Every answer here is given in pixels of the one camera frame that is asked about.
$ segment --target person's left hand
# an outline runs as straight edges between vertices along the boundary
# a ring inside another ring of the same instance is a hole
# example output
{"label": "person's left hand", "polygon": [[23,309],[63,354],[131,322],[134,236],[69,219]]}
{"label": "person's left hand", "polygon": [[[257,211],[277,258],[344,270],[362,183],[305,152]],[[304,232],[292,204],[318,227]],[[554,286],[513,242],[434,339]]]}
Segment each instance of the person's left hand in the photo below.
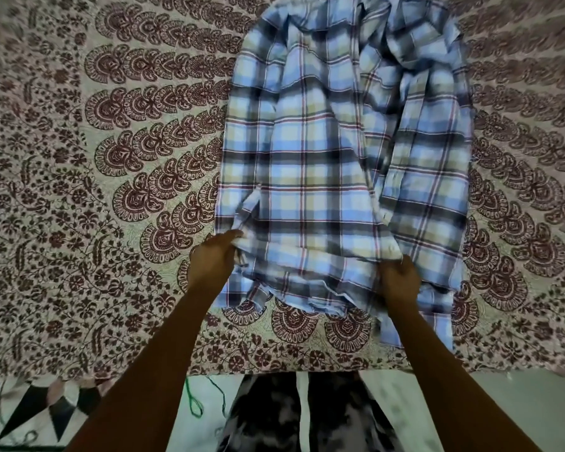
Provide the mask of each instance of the person's left hand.
{"label": "person's left hand", "polygon": [[234,246],[231,242],[242,235],[241,230],[229,230],[197,246],[190,256],[188,289],[200,286],[221,290],[234,268]]}

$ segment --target leg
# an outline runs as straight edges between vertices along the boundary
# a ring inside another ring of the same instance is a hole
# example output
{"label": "leg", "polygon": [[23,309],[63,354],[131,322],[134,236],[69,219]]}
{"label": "leg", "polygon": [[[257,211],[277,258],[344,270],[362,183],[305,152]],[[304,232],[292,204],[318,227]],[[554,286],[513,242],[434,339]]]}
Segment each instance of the leg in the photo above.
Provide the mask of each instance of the leg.
{"label": "leg", "polygon": [[398,438],[357,372],[309,374],[312,452],[400,452]]}
{"label": "leg", "polygon": [[294,372],[247,375],[218,452],[299,452],[300,414]]}

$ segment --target forearm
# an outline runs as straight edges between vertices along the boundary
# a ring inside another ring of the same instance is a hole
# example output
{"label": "forearm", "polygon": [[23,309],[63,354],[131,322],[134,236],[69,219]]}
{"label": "forearm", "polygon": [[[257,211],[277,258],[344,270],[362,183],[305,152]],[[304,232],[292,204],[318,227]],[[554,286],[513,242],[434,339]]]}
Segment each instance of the forearm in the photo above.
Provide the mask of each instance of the forearm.
{"label": "forearm", "polygon": [[217,293],[196,288],[180,300],[69,443],[67,452],[166,449],[196,336],[211,304],[205,298],[215,298]]}
{"label": "forearm", "polygon": [[390,307],[445,452],[538,451],[445,348],[414,307]]}

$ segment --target tiled floor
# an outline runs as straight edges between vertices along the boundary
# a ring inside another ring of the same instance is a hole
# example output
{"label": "tiled floor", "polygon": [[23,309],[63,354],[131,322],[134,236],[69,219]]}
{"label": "tiled floor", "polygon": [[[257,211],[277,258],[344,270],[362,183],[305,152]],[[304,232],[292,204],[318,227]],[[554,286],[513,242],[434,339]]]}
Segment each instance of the tiled floor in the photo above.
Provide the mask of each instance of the tiled floor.
{"label": "tiled floor", "polygon": [[[407,452],[442,452],[413,375],[365,371],[362,378]],[[508,376],[477,374],[475,378],[544,452],[565,452],[565,378],[536,370]],[[167,451],[215,450],[241,380],[239,375],[212,376],[211,381],[204,376],[190,378],[192,398],[198,403],[190,403],[188,391],[184,391]],[[109,381],[100,380],[80,386],[54,377],[32,383],[0,378],[0,450],[63,450],[110,386]],[[298,390],[302,398],[306,387],[307,375],[301,374]],[[308,450],[308,425],[303,422],[300,429],[304,452]]]}

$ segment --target plaid shirt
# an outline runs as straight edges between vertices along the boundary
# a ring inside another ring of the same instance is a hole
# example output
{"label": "plaid shirt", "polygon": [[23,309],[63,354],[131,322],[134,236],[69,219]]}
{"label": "plaid shirt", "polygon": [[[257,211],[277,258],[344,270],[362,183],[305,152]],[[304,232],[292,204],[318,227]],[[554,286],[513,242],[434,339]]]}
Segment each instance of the plaid shirt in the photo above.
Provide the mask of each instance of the plaid shirt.
{"label": "plaid shirt", "polygon": [[240,261],[216,305],[272,295],[381,319],[376,262],[408,254],[452,346],[472,110],[441,0],[278,0],[247,34],[226,119],[216,232]]}

